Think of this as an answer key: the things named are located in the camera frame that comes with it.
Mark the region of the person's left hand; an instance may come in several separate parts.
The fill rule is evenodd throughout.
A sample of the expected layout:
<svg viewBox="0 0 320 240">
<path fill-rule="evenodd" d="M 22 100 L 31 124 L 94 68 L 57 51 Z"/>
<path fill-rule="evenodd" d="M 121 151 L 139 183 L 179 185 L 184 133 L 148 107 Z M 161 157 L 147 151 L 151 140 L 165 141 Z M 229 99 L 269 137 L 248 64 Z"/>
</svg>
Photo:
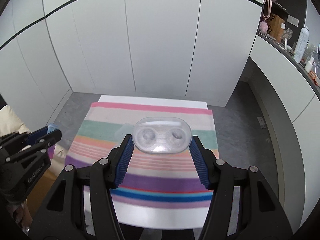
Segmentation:
<svg viewBox="0 0 320 240">
<path fill-rule="evenodd" d="M 7 211 L 14 219 L 16 224 L 22 229 L 22 231 L 29 235 L 30 226 L 33 222 L 31 214 L 29 212 L 27 202 L 24 201 L 21 204 L 9 204 L 7 205 Z"/>
</svg>

